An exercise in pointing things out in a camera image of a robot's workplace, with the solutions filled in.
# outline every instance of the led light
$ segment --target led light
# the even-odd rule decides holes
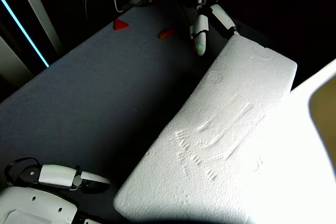
[[[17,17],[15,16],[15,14],[13,13],[12,9],[10,8],[10,6],[7,4],[7,2],[5,0],[1,0],[2,3],[5,5],[6,9],[8,10],[8,12],[10,13],[10,15],[12,16],[13,20],[15,21],[15,23],[18,25],[18,27],[21,29],[21,31],[23,32],[23,34],[26,36],[27,40],[29,41],[29,43],[32,45],[32,47],[34,48],[34,50],[36,51],[36,53],[40,56],[41,60],[43,61],[43,63],[46,65],[46,67],[49,67],[49,64],[46,62],[46,60],[43,58],[42,54],[40,53],[40,51],[37,49],[37,47],[35,46],[35,44],[33,43],[32,39],[30,38],[30,36],[28,35],[28,33],[26,32],[26,30],[23,28],[23,26],[21,25],[20,21],[17,19]]]

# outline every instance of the red triangular object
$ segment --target red triangular object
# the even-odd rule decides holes
[[[124,29],[126,27],[128,27],[128,24],[125,23],[124,21],[122,21],[120,19],[117,19],[117,18],[114,20],[114,23],[113,23],[113,29],[114,30],[117,31],[117,30],[120,30],[120,29]]]

